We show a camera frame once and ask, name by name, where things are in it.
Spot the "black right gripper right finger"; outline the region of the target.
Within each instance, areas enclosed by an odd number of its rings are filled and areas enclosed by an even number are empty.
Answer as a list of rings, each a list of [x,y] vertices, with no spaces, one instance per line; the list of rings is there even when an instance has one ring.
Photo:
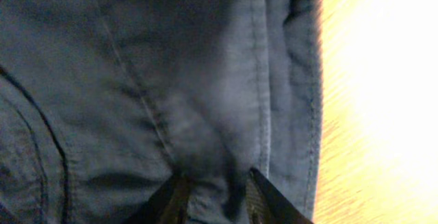
[[[246,209],[250,224],[313,224],[255,168],[246,181]]]

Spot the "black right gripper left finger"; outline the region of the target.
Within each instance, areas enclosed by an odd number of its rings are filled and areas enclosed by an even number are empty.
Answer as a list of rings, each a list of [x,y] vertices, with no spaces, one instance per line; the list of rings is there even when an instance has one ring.
[[[185,224],[192,182],[184,175],[173,175],[139,210],[126,219],[126,224]]]

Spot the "navy blue shorts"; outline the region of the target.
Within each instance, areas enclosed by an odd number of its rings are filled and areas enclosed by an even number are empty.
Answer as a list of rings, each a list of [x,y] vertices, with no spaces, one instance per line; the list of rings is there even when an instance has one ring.
[[[309,220],[317,0],[1,0],[1,222],[126,223],[173,175],[185,223],[249,223],[259,170]]]

